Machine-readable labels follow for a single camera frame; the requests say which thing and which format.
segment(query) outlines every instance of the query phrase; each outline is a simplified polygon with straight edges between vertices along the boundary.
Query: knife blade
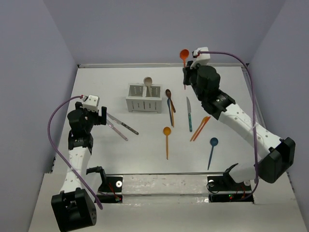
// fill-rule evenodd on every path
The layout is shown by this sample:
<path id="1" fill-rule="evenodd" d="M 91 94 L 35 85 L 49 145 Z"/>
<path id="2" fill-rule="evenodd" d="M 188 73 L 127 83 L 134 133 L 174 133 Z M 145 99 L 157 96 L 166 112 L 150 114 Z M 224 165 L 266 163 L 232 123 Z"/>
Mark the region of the knife blade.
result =
<path id="1" fill-rule="evenodd" d="M 114 127 L 113 123 L 111 123 L 108 119 L 106 120 L 107 125 L 112 128 L 117 134 L 119 134 L 124 140 L 128 141 L 128 139 L 119 131 L 116 127 Z"/>
<path id="2" fill-rule="evenodd" d="M 129 127 L 126 123 L 123 123 L 122 121 L 118 120 L 117 118 L 115 118 L 114 116 L 110 115 L 109 113 L 106 113 L 108 117 L 110 117 L 111 120 L 113 120 L 115 123 L 118 123 L 122 126 L 124 126 L 125 128 L 127 128 L 128 130 L 130 130 L 131 132 L 135 133 L 135 134 L 139 134 L 136 130 L 132 129 L 131 127 Z"/>
<path id="3" fill-rule="evenodd" d="M 192 132 L 192 121 L 191 121 L 191 104 L 190 100 L 187 97 L 187 108 L 188 108 L 188 118 L 189 118 L 189 130 Z"/>

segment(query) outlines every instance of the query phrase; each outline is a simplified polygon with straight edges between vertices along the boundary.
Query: spoon bowl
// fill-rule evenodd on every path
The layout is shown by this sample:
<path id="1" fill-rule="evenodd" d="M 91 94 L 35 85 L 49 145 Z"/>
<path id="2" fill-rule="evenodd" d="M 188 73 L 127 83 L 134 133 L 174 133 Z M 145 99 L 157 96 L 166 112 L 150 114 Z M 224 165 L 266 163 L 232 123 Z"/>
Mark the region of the spoon bowl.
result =
<path id="1" fill-rule="evenodd" d="M 219 143 L 219 140 L 218 140 L 217 138 L 212 138 L 212 139 L 211 139 L 211 145 L 212 145 L 212 146 L 217 146 L 218 143 Z"/>
<path id="2" fill-rule="evenodd" d="M 150 86 L 153 84 L 153 80 L 152 80 L 152 78 L 151 77 L 145 77 L 144 78 L 144 85 L 148 88 L 148 90 L 149 90 L 149 96 L 152 98 L 153 97 L 153 95 L 152 95 L 152 93 L 151 93 L 151 88 L 150 88 Z"/>
<path id="3" fill-rule="evenodd" d="M 168 98 L 171 98 L 171 96 L 172 96 L 172 93 L 169 89 L 165 90 L 165 94 Z"/>
<path id="4" fill-rule="evenodd" d="M 166 136 L 169 136 L 171 134 L 171 129 L 169 127 L 165 127 L 163 129 L 163 133 L 166 135 Z"/>
<path id="5" fill-rule="evenodd" d="M 185 67 L 185 60 L 189 57 L 189 50 L 188 49 L 182 50 L 179 56 L 180 56 L 180 59 L 183 60 L 183 66 Z"/>

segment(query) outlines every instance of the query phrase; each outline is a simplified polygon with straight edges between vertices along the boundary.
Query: white table surface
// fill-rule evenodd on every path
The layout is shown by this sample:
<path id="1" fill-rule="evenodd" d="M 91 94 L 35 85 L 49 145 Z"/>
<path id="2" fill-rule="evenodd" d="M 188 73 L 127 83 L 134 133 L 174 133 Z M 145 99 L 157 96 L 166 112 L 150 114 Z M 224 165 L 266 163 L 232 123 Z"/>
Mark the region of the white table surface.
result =
<path id="1" fill-rule="evenodd" d="M 240 67 L 216 67 L 221 76 L 220 89 L 252 116 L 252 102 Z M 150 76 L 154 84 L 163 85 L 163 109 L 161 114 L 129 113 L 126 107 L 128 83 L 142 83 Z M 129 139 L 123 140 L 108 126 L 94 126 L 94 147 L 88 167 L 102 166 L 108 174 L 164 174 L 206 173 L 212 137 L 219 139 L 215 147 L 209 172 L 222 172 L 234 163 L 252 161 L 253 148 L 228 126 L 214 118 L 206 124 L 195 142 L 189 142 L 208 114 L 202 109 L 191 87 L 185 91 L 180 67 L 169 68 L 92 68 L 79 69 L 72 96 L 94 94 L 100 97 L 100 106 L 125 122 L 140 134 L 135 135 L 121 125 L 114 125 Z M 169 88 L 176 108 L 175 128 L 169 136 L 169 160 L 166 160 L 163 128 L 170 126 L 169 110 L 165 90 Z M 193 132 L 189 132 L 186 96 L 192 108 Z M 75 101 L 68 112 L 74 109 Z M 68 133 L 66 119 L 59 149 L 68 157 Z M 54 173 L 65 173 L 66 165 L 57 158 Z"/>
<path id="2" fill-rule="evenodd" d="M 63 184 L 65 174 L 46 174 L 33 214 L 29 232 L 59 232 L 51 208 L 51 198 Z M 140 180 L 124 177 L 124 186 L 140 183 Z M 198 184 L 197 192 L 204 186 L 200 177 L 193 180 Z M 151 191 L 152 183 L 145 183 Z M 199 201 L 197 196 L 129 198 L 123 204 L 103 204 L 97 208 L 97 224 L 78 232 L 306 232 L 297 202 L 288 186 L 286 174 L 275 184 L 261 181 L 257 195 L 265 199 L 260 203 L 209 203 Z"/>

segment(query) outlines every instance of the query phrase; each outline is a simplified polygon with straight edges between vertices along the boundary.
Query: gray wall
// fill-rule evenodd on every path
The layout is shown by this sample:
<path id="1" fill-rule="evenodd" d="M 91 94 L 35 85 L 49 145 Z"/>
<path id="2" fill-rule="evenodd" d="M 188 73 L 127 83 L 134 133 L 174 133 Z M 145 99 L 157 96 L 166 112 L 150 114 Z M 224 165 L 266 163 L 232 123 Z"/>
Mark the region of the gray wall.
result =
<path id="1" fill-rule="evenodd" d="M 290 168 L 309 229 L 309 1 L 287 0 L 251 62 L 267 128 L 296 141 Z"/>
<path id="2" fill-rule="evenodd" d="M 0 7 L 0 231 L 28 231 L 53 152 L 52 111 L 71 94 L 76 64 L 42 0 Z M 55 118 L 59 138 L 65 109 Z"/>
<path id="3" fill-rule="evenodd" d="M 44 2 L 74 59 L 85 64 L 180 62 L 183 48 L 205 45 L 249 61 L 284 0 Z"/>

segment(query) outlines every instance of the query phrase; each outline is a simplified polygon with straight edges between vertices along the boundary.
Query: blue spoon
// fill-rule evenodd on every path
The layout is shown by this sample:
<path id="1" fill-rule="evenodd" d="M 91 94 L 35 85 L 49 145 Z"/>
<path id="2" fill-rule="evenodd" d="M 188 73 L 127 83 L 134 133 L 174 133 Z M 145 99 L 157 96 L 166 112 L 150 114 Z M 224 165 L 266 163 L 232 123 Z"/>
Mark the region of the blue spoon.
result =
<path id="1" fill-rule="evenodd" d="M 207 170 L 209 170 L 209 166 L 211 165 L 211 158 L 212 158 L 213 148 L 214 148 L 215 146 L 217 146 L 218 143 L 219 143 L 219 141 L 218 141 L 217 138 L 212 138 L 212 139 L 211 139 L 211 146 L 212 146 L 212 148 L 211 148 L 211 155 L 209 156 L 209 161 L 208 161 L 208 168 L 207 168 Z"/>

